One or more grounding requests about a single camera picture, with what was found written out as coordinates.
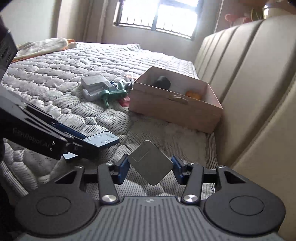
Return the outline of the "grey remote control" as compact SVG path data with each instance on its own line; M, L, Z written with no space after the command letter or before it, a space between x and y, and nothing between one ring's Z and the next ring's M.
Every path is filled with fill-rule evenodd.
M98 148L106 149L119 143L119 137L111 132L102 132L84 139Z

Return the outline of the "grey square pad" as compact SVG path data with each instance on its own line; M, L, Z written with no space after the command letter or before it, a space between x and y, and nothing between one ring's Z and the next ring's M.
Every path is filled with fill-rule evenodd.
M151 141L146 140L129 156L129 163L150 185L157 185L172 169L172 161Z

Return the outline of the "green plastic tool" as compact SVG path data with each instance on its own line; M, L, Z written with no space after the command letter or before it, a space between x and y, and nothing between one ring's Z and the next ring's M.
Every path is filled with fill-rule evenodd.
M106 89L100 92L99 98L104 103L105 107L109 107L109 103L114 100L124 99L128 96L128 93L133 88L133 83L123 83L122 81L118 82L115 85L115 89Z

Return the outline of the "red blue tube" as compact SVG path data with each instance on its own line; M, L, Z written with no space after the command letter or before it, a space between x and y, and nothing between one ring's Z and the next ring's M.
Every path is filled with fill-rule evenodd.
M109 99L111 101L118 101L119 104L126 108L130 104L130 97L128 96L128 91L125 87L125 83L123 81L119 81L116 84L116 90L112 90L109 92Z

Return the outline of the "orange toy figure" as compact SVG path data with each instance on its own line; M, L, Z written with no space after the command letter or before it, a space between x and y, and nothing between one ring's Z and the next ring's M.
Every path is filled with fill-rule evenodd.
M193 99L196 99L196 100L201 100L202 99L202 96L196 92L193 92L193 91L187 91L185 93L185 96L188 96L188 97L191 97Z

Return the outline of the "black cylindrical object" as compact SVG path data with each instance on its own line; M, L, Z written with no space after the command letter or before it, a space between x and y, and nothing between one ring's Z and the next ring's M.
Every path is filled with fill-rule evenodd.
M171 82L165 76L160 76L152 84L153 87L157 87L164 90L169 90L171 87Z

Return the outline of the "white cable box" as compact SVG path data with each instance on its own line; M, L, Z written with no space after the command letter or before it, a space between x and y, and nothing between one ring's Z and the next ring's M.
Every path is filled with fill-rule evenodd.
M102 88L104 82L108 82L108 80L103 75L88 75L81 77L81 85L88 91Z

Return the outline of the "quilted grey mattress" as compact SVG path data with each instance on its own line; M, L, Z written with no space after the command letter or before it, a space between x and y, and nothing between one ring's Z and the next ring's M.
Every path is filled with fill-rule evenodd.
M114 164L146 140L167 157L177 156L186 164L215 169L213 134L189 130L128 109L128 95L134 81L152 66L197 78L193 63L144 50L139 44L79 43L73 49L12 63L1 80L6 90L87 138L110 132L119 142L102 150L93 160L71 154L55 160L4 140L1 184L9 201L15 204L75 165L93 169L102 163Z

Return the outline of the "white folded cloth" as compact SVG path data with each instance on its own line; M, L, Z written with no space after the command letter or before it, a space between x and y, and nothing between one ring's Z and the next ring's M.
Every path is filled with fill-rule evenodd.
M53 52L76 48L77 45L78 43L74 39L66 39L63 37L50 38L37 42L26 42L17 46L18 52L12 63Z

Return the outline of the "pink cardboard box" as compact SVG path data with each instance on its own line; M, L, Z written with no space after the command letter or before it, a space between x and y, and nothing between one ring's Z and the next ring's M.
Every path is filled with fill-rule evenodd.
M171 82L169 90L152 86L160 76ZM202 99L185 96L189 90L200 94ZM155 66L137 78L129 96L130 111L205 133L215 130L223 112L208 83Z

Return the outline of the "beige curtain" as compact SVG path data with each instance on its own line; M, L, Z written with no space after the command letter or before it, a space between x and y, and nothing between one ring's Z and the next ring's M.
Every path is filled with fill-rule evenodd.
M55 37L102 43L117 1L57 1Z

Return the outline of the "beige padded headboard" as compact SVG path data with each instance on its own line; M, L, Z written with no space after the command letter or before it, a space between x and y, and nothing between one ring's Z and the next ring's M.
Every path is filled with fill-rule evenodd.
M214 237L295 240L295 16L208 35L195 68L223 109L202 207Z

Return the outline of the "barred window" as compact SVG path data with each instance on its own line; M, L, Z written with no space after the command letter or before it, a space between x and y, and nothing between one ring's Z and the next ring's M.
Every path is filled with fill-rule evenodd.
M118 1L113 24L194 39L204 1Z

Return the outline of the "pink plush toy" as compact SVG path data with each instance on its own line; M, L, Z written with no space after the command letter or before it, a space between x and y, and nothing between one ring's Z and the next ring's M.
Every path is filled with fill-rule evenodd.
M230 24L230 27L251 22L251 19L248 16L237 16L234 14L226 14L225 20Z

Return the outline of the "green plant leaves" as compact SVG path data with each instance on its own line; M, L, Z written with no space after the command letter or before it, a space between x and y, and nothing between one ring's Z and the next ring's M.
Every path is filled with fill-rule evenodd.
M264 14L263 14L263 10L261 7L255 7L251 9L251 13L250 13L250 18L251 21L258 21L258 20L263 20L264 19Z

